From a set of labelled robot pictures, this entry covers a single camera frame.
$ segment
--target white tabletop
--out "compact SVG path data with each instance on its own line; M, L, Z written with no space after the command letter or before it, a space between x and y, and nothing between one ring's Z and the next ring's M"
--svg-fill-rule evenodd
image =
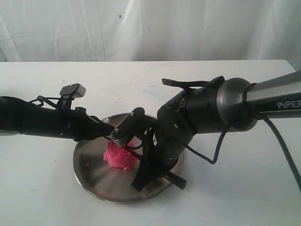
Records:
M195 62L0 63L0 95L32 100L58 97L62 86L81 83L86 95L72 107L105 118L137 106L147 114L180 90L180 81L242 77L272 79L294 69L285 60ZM301 119L273 120L301 170ZM191 146L213 156L219 134L196 135ZM89 195L72 166L76 143L59 138L0 137L1 225L300 225L301 195L282 150L264 122L248 132L229 133L216 165L186 151L175 186L148 201L112 204Z

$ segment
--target stainless steel plate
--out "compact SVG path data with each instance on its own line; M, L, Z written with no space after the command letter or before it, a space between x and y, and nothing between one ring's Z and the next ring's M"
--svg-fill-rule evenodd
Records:
M118 125L128 114L118 114L104 119L105 123ZM132 140L135 146L141 141L137 138ZM103 153L106 150L108 140L97 138L92 141L81 141L75 147L73 156L73 167L78 182L93 196L108 202L129 203L147 200L170 186L170 182L165 178L157 179L146 186L140 193L130 187L139 161L128 170L109 167L103 161ZM183 153L179 157L178 163L171 170L179 174L183 164Z

